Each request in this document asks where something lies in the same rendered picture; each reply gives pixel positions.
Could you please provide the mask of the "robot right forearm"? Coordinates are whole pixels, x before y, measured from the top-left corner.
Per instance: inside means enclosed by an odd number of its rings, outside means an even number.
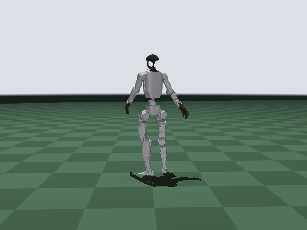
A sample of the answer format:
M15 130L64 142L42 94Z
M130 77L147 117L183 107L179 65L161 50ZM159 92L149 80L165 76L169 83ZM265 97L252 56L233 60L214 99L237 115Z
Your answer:
M174 90L173 90L174 91ZM177 98L177 95L176 95L176 93L175 93L175 91L174 91L174 93L173 94L171 94L171 96L170 96L172 99L173 99L173 101L174 101L174 103L176 104L176 106L179 108L180 107L180 105L178 104L180 101L179 101L179 99Z

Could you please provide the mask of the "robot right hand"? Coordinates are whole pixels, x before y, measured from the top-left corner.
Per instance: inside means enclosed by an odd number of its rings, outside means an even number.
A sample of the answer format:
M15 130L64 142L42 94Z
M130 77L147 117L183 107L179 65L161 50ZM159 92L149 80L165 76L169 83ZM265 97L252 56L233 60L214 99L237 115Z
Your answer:
M188 115L189 115L189 113L188 113L188 111L186 110L186 108L185 107L183 107L183 104L182 103L178 103L179 105L180 105L180 107L179 107L179 109L181 109L181 112L182 112L182 114L183 114L183 117L184 117L184 115L185 115L185 119L188 117Z

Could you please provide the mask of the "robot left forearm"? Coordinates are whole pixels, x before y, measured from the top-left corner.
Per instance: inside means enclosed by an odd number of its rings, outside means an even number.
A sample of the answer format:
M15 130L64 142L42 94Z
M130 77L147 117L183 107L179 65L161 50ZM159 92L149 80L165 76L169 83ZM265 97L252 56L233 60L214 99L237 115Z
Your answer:
M134 98L136 97L136 93L134 93L135 92L135 88L133 87L132 88L132 91L131 91L131 93L130 93L130 96L129 96L129 98L128 98L128 100L127 100L127 103L132 103L133 102L133 100L134 100Z

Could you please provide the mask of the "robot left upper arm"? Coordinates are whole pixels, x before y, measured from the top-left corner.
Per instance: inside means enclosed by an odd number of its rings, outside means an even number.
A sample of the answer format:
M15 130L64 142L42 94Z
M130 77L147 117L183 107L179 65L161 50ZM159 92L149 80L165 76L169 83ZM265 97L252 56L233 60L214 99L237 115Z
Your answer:
M146 79L147 77L147 72L139 72L137 75L137 80L135 83L135 92L134 93L139 93L140 92L140 87L142 85L143 80Z

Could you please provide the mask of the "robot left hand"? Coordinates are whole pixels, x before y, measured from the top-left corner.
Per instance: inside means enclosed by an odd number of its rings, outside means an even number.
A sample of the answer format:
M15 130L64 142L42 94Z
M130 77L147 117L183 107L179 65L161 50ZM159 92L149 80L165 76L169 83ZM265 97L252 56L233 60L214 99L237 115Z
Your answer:
M129 111L128 111L128 110L129 110L129 109L128 109L129 106L130 106L130 103L127 103L127 102L126 102L126 105L125 105L125 108L126 108L126 109L125 109L125 110L126 110L126 113L127 113L127 114L129 114Z

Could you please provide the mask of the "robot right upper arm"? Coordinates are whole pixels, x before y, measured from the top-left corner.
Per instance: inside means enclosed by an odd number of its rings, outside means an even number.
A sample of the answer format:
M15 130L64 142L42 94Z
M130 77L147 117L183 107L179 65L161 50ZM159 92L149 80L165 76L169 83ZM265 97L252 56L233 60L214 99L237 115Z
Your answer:
M173 94L174 91L173 91L173 89L171 87L171 84L170 84L170 82L168 80L167 74L166 73L162 73L162 75L163 75L163 84L167 88L167 90L166 90L167 95Z

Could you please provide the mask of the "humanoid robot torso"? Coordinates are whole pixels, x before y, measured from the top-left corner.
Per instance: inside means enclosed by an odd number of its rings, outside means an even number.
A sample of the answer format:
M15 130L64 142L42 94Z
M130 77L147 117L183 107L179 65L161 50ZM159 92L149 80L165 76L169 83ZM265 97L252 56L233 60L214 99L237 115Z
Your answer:
M157 70L159 71L159 70ZM149 106L146 109L150 111L149 117L156 117L160 115L160 106L155 102L155 98L160 98L163 86L163 75L161 72L146 71L147 77L143 80L143 91L148 100Z

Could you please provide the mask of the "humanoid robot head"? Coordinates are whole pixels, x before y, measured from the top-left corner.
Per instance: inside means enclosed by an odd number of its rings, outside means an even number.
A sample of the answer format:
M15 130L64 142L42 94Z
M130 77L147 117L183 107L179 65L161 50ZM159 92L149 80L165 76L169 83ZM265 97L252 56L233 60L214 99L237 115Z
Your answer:
M155 55L155 54L151 54L151 55L147 56L146 60L147 60L147 66L148 66L148 68L150 68L150 71L158 72L156 70L156 68L154 67L155 62L159 60L158 56ZM148 64L149 61L151 61L153 63L153 65L151 67Z

